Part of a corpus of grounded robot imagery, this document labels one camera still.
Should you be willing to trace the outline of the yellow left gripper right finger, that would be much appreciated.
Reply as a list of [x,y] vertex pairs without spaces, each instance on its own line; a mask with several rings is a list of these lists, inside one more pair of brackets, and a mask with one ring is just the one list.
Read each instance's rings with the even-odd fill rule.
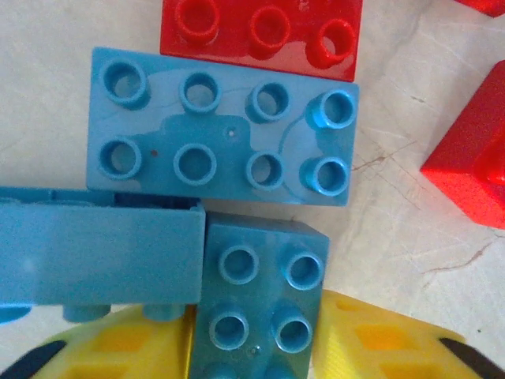
[[442,343],[456,332],[325,290],[312,345],[317,378],[477,377]]

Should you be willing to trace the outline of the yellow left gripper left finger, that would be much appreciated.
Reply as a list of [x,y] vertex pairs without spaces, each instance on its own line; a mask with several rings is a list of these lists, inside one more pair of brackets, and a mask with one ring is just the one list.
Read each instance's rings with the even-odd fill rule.
[[187,306],[173,321],[152,321],[141,306],[130,306],[93,322],[61,332],[47,342],[63,340],[40,378],[188,377],[195,307]]

